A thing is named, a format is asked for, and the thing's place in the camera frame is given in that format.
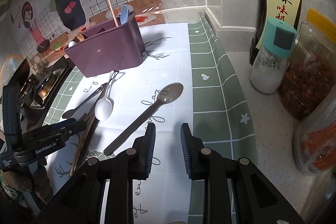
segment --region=purple utensil holder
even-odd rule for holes
[[[65,52],[85,77],[134,68],[142,63],[145,46],[135,12],[123,25],[116,27],[114,20],[109,19],[85,30],[82,35],[85,40]]]

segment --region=dried chili flakes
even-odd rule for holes
[[[335,85],[329,64],[318,56],[305,63],[291,64],[278,91],[283,106],[296,118],[303,119],[323,101]]]

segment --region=white plastic spoon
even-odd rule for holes
[[[75,42],[75,41],[71,41],[71,42],[68,44],[68,47],[70,48],[70,47],[72,47],[72,46],[74,46],[74,45],[76,45],[76,42]]]
[[[114,71],[112,71],[110,73],[110,77],[109,77],[110,82],[112,82],[111,77],[112,77],[113,73],[114,73]],[[112,84],[110,84],[110,86],[106,88],[104,97],[101,98],[96,103],[96,107],[94,109],[94,114],[99,121],[107,120],[112,114],[113,105],[112,105],[112,102],[110,101],[110,99],[108,98],[108,96],[110,94],[111,85]]]

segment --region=teal shaker cap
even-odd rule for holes
[[[262,45],[271,53],[288,58],[295,44],[296,30],[282,20],[269,17],[266,22]]]

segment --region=brown plastic spoon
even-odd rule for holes
[[[181,96],[183,85],[172,83],[165,86],[158,94],[156,101],[144,113],[142,113],[131,125],[124,130],[108,147],[104,150],[104,155],[110,156],[136,131],[147,119],[149,119],[160,106],[174,102]]]

